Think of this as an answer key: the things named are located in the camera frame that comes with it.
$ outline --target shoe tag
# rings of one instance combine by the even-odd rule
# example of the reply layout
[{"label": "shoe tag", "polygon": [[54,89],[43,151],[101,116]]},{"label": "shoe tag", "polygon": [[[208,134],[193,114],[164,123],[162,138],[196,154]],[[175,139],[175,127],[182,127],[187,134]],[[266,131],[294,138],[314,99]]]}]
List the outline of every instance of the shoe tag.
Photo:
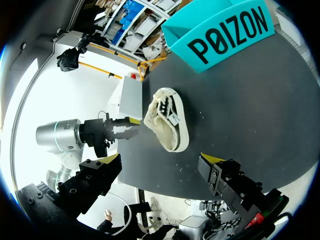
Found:
[{"label": "shoe tag", "polygon": [[173,126],[176,126],[180,122],[180,119],[175,113],[172,113],[170,116],[168,116],[168,120],[172,123]]}]

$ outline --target blue bin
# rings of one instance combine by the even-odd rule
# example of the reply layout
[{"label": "blue bin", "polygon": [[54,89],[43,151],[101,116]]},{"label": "blue bin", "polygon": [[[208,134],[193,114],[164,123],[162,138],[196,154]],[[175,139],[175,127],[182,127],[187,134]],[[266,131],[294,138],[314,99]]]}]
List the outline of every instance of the blue bin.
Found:
[{"label": "blue bin", "polygon": [[129,25],[131,24],[131,22],[132,22],[131,20],[125,21],[125,23],[123,24],[121,29],[126,30],[129,27]]},{"label": "blue bin", "polygon": [[117,42],[119,41],[120,37],[122,36],[122,34],[125,32],[125,30],[120,29],[114,36],[113,40],[112,40],[112,44],[117,44]]},{"label": "blue bin", "polygon": [[144,8],[144,6],[136,1],[128,0],[124,4],[123,8],[139,13]]},{"label": "blue bin", "polygon": [[130,10],[128,14],[125,16],[127,20],[133,20],[137,16],[137,12]]}]

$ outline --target shoe sole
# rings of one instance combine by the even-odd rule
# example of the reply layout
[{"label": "shoe sole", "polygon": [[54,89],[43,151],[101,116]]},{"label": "shoe sole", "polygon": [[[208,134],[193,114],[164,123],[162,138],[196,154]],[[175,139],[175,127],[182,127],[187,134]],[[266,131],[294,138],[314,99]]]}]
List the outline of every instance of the shoe sole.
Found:
[{"label": "shoe sole", "polygon": [[187,149],[189,145],[189,132],[186,124],[184,105],[182,103],[182,100],[179,94],[172,88],[163,87],[163,88],[160,88],[160,90],[163,90],[172,94],[174,104],[175,104],[176,114],[180,120],[179,122],[180,144],[179,144],[179,147],[172,152],[173,153],[183,152],[184,150]]}]

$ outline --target yellow tab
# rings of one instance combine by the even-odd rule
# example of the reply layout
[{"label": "yellow tab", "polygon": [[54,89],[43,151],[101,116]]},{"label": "yellow tab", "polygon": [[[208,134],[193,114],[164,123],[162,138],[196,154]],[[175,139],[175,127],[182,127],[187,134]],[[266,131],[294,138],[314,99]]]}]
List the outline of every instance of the yellow tab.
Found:
[{"label": "yellow tab", "polygon": [[104,157],[104,158],[101,158],[99,159],[99,161],[101,163],[104,163],[104,164],[109,164],[111,163],[116,157],[118,157],[119,153],[117,154],[114,154],[114,155],[111,155],[111,156],[107,156],[107,157]]},{"label": "yellow tab", "polygon": [[129,120],[130,120],[130,123],[132,123],[132,124],[140,125],[140,121],[137,120],[137,119],[134,119],[134,118],[132,118],[132,117],[129,117]]},{"label": "yellow tab", "polygon": [[214,156],[210,156],[210,155],[204,154],[203,152],[201,152],[200,154],[201,154],[202,157],[204,157],[205,160],[207,160],[211,164],[216,164],[218,162],[226,161],[226,160],[221,159],[221,158],[217,158],[217,157],[214,157]]}]

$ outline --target yellow pipe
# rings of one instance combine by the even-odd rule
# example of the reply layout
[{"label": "yellow pipe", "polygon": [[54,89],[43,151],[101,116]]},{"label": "yellow pipe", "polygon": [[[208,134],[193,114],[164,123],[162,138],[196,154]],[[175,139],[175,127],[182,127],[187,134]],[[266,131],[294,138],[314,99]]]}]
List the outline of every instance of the yellow pipe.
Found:
[{"label": "yellow pipe", "polygon": [[139,70],[139,75],[140,75],[140,82],[142,82],[144,80],[144,77],[142,76],[141,74],[141,69],[140,67],[138,67],[138,70]]},{"label": "yellow pipe", "polygon": [[[95,67],[95,66],[91,66],[91,65],[83,63],[83,62],[79,62],[79,64],[83,65],[83,66],[86,66],[86,67],[89,67],[89,68],[92,68],[94,70],[98,70],[98,71],[103,72],[103,73],[108,74],[108,75],[111,73],[111,72],[105,71],[105,70],[103,70],[101,68],[98,68],[98,67]],[[112,77],[115,77],[117,79],[122,79],[121,76],[118,76],[118,75],[115,75],[115,74]]]},{"label": "yellow pipe", "polygon": [[[105,51],[105,52],[108,52],[108,53],[111,53],[111,54],[115,54],[115,51],[111,51],[111,50],[106,49],[106,48],[101,47],[101,46],[97,46],[97,45],[94,45],[94,44],[91,44],[91,43],[89,44],[89,46],[94,47],[94,48],[97,48],[97,49],[101,49],[101,50],[103,50],[103,51]],[[133,61],[133,60],[130,59],[129,57],[126,57],[126,56],[121,55],[121,54],[119,54],[119,53],[118,53],[117,56],[119,56],[120,58],[126,59],[126,60],[128,60],[129,62],[131,62],[131,63],[133,63],[133,64],[138,64],[137,61]]]},{"label": "yellow pipe", "polygon": [[161,58],[156,58],[156,59],[153,59],[153,60],[141,61],[140,64],[153,63],[153,62],[156,62],[156,61],[165,60],[166,58],[167,57],[161,57]]}]

